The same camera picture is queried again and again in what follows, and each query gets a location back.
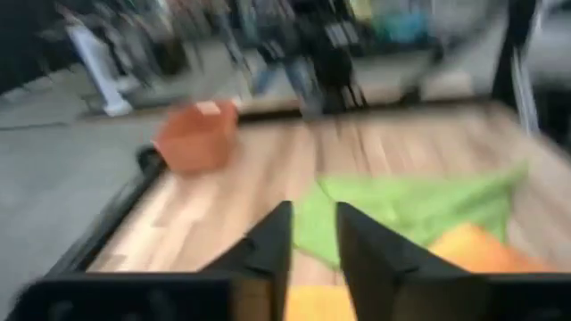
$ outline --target orange object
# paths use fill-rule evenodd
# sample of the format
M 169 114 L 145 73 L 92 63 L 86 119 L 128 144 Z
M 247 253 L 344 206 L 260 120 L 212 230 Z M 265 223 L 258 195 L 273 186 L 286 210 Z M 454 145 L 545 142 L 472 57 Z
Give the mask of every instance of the orange object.
M 232 101 L 187 104 L 169 115 L 153 143 L 172 171 L 219 169 L 230 159 L 236 125 Z
M 292 286 L 287 293 L 285 321 L 354 321 L 346 286 Z
M 440 237 L 429 250 L 450 263 L 473 273 L 553 272 L 536 259 L 498 241 L 482 228 L 458 226 Z

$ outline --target white stand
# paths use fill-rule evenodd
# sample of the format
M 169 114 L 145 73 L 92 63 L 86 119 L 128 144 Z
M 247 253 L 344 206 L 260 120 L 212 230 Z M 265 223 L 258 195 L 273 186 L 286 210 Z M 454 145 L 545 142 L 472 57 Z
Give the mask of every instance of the white stand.
M 111 56 L 107 45 L 83 25 L 69 26 L 67 31 L 103 96 L 105 113 L 113 117 L 133 111 L 133 107 L 123 98 L 117 88 L 118 83 L 113 78 L 109 63 Z

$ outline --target orange basket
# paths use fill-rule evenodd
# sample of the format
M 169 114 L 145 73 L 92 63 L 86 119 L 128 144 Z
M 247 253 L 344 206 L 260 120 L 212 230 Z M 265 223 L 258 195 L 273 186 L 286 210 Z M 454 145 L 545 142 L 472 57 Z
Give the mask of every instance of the orange basket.
M 154 147 L 174 172 L 219 169 L 230 159 L 236 124 L 236 105 L 231 101 L 190 103 L 169 115 Z

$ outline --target green cloth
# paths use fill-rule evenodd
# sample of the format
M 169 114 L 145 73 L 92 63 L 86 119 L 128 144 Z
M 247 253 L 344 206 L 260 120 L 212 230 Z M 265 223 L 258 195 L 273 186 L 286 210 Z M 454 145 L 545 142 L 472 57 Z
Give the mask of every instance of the green cloth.
M 427 247 L 471 222 L 505 242 L 511 191 L 526 167 L 474 178 L 322 177 L 294 203 L 294 245 L 339 268 L 335 202 L 348 202 L 412 242 Z

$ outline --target concrete floor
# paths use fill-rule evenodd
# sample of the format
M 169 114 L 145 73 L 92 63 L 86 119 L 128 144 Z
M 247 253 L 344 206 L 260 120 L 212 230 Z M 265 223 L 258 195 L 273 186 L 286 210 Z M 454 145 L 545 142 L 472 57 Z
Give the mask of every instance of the concrete floor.
M 486 90 L 500 38 L 501 32 L 494 32 L 448 70 L 467 72 L 479 90 Z M 204 52 L 204 73 L 157 90 L 189 93 L 196 100 L 245 93 L 235 84 L 237 75 L 222 46 L 208 44 Z M 357 62 L 356 69 L 361 83 L 398 83 L 422 62 L 411 55 Z M 75 122 L 86 110 L 79 95 L 94 89 L 80 68 L 54 78 L 0 103 L 0 317 L 19 288 L 43 275 L 137 173 L 134 151 L 161 123 L 161 117 Z M 282 73 L 269 95 L 292 93 Z M 45 123 L 55 124 L 8 128 Z

